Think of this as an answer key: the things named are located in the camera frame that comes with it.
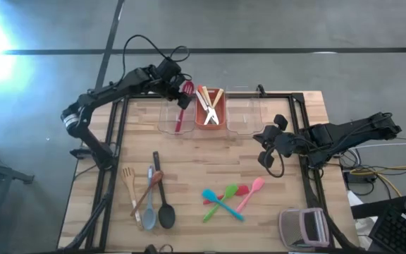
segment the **keyboard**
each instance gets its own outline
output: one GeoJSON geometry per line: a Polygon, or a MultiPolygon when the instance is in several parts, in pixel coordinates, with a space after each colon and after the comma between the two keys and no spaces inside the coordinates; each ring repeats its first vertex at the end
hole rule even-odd
{"type": "Polygon", "coordinates": [[[406,254],[406,214],[393,206],[379,217],[369,237],[380,247],[399,254],[406,254]]]}

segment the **pink spoon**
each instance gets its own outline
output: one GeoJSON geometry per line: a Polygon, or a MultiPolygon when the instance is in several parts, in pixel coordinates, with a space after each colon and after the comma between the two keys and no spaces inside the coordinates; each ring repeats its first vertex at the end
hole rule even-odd
{"type": "Polygon", "coordinates": [[[245,197],[245,199],[240,203],[240,205],[236,209],[236,212],[240,213],[240,211],[242,211],[245,204],[247,204],[247,201],[250,199],[250,197],[253,195],[253,193],[261,190],[263,185],[264,185],[264,179],[262,179],[261,177],[258,177],[257,179],[255,179],[252,184],[252,191],[250,191],[250,193],[248,193],[247,197],[245,197]]]}

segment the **kitchen utensil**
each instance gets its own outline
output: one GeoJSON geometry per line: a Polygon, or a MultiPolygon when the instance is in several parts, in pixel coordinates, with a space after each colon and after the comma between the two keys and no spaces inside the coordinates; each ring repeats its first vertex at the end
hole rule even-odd
{"type": "Polygon", "coordinates": [[[142,201],[145,199],[145,197],[147,196],[149,190],[151,190],[153,188],[154,185],[156,185],[161,179],[162,176],[164,175],[164,173],[162,171],[156,171],[154,172],[153,176],[152,176],[152,182],[150,183],[150,185],[148,186],[148,188],[145,190],[144,195],[142,195],[142,197],[139,199],[139,203],[134,207],[134,209],[131,211],[130,215],[133,216],[135,214],[135,211],[137,211],[139,209],[140,204],[142,204],[142,201]]]}
{"type": "MultiPolygon", "coordinates": [[[[186,81],[183,86],[183,92],[187,95],[194,93],[194,83],[192,81],[186,81]]],[[[184,109],[181,109],[180,116],[178,117],[178,122],[176,123],[175,132],[179,133],[181,130],[181,123],[183,122],[184,109]]]]}
{"type": "MultiPolygon", "coordinates": [[[[148,186],[152,184],[152,176],[153,176],[153,166],[150,166],[148,168],[148,186]]],[[[149,189],[148,192],[148,203],[147,209],[145,209],[144,211],[143,224],[146,230],[153,229],[154,225],[156,224],[156,213],[153,210],[153,195],[151,189],[149,189]]]]}
{"type": "MultiPolygon", "coordinates": [[[[235,184],[227,186],[225,189],[225,195],[220,200],[220,202],[225,201],[227,198],[233,197],[235,195],[236,191],[238,191],[238,189],[239,189],[238,186],[235,184]]],[[[220,207],[220,205],[216,204],[212,209],[210,209],[210,211],[206,214],[206,216],[204,216],[203,222],[207,222],[208,219],[210,219],[212,217],[212,215],[217,211],[217,209],[219,207],[220,207]]]]}
{"type": "MultiPolygon", "coordinates": [[[[248,186],[242,184],[242,185],[238,186],[238,191],[236,191],[235,195],[236,196],[243,196],[243,195],[248,194],[249,192],[250,192],[250,190],[248,190],[248,186]]],[[[219,200],[221,200],[223,197],[224,197],[224,195],[218,195],[217,196],[217,198],[219,200]]],[[[209,200],[204,200],[203,201],[203,205],[208,205],[208,204],[211,204],[211,203],[212,202],[209,201],[209,200]]]]}
{"type": "MultiPolygon", "coordinates": [[[[159,153],[153,152],[154,168],[156,171],[161,171],[161,165],[159,163],[159,153]]],[[[159,191],[161,192],[162,206],[159,208],[158,216],[159,223],[165,229],[170,229],[175,224],[175,210],[166,202],[166,194],[164,192],[164,186],[162,181],[159,181],[159,191]]]]}
{"type": "MultiPolygon", "coordinates": [[[[195,91],[195,94],[197,95],[197,98],[198,98],[200,104],[202,105],[203,110],[205,110],[205,112],[208,114],[208,116],[214,115],[215,117],[217,117],[216,111],[214,109],[212,109],[213,111],[210,111],[210,108],[209,108],[208,104],[206,103],[206,100],[203,99],[200,92],[195,91]]],[[[217,122],[216,122],[216,119],[214,117],[209,117],[209,120],[211,121],[212,124],[219,124],[219,120],[217,119],[217,122]]]]}
{"type": "Polygon", "coordinates": [[[216,99],[214,99],[214,102],[212,102],[213,108],[216,108],[217,102],[219,102],[220,98],[222,97],[222,94],[223,94],[223,89],[219,89],[219,91],[217,92],[217,95],[216,95],[216,99]]]}
{"type": "MultiPolygon", "coordinates": [[[[134,169],[123,168],[121,170],[121,175],[123,182],[125,183],[126,187],[128,187],[128,190],[130,192],[131,203],[133,204],[133,207],[135,207],[137,205],[137,199],[135,198],[135,189],[134,189],[134,179],[135,179],[134,169]]],[[[140,219],[139,212],[135,213],[135,221],[139,230],[143,230],[144,227],[142,226],[142,220],[140,219]]]]}
{"type": "Polygon", "coordinates": [[[208,93],[208,88],[204,86],[204,87],[202,87],[202,89],[203,89],[203,94],[204,94],[204,96],[206,97],[206,100],[207,100],[207,102],[208,102],[208,105],[209,105],[211,108],[214,108],[214,107],[212,106],[212,103],[211,103],[211,98],[210,98],[209,93],[208,93]]]}
{"type": "Polygon", "coordinates": [[[231,209],[229,206],[225,205],[222,203],[220,200],[217,199],[217,195],[209,189],[205,189],[202,192],[202,196],[209,201],[212,202],[217,202],[219,205],[221,205],[223,208],[227,209],[236,219],[239,219],[240,221],[244,221],[244,217],[241,214],[238,214],[235,210],[231,209]]]}
{"type": "Polygon", "coordinates": [[[244,200],[240,203],[240,205],[236,209],[236,212],[242,211],[245,204],[247,204],[247,201],[250,199],[250,197],[252,197],[253,193],[261,190],[263,185],[264,185],[264,179],[262,179],[261,177],[258,177],[257,179],[255,179],[252,184],[252,191],[250,191],[250,193],[248,193],[247,197],[245,197],[244,200]]]}

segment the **wooden fork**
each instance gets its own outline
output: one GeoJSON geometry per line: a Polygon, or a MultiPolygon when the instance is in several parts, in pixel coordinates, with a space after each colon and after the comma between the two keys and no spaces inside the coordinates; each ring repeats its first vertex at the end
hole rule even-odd
{"type": "MultiPolygon", "coordinates": [[[[130,192],[131,203],[133,204],[133,208],[136,207],[137,199],[135,198],[135,191],[134,191],[134,178],[135,172],[134,169],[131,168],[123,168],[121,170],[121,176],[123,177],[122,180],[125,183],[126,187],[130,192]]],[[[140,219],[139,211],[135,213],[135,221],[139,230],[143,230],[144,227],[142,226],[142,220],[140,219]]]]}

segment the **green spoon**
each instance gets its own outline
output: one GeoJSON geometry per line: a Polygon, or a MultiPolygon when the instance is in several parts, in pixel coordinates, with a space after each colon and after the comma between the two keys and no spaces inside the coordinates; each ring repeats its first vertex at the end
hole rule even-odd
{"type": "MultiPolygon", "coordinates": [[[[231,198],[236,194],[236,191],[238,191],[238,186],[233,184],[230,186],[227,186],[225,189],[225,195],[223,196],[223,198],[220,200],[221,202],[223,202],[225,199],[227,198],[231,198]]],[[[211,216],[217,211],[217,209],[220,207],[219,204],[216,204],[207,214],[206,216],[204,216],[203,218],[203,222],[207,222],[209,220],[209,218],[211,218],[211,216]]]]}

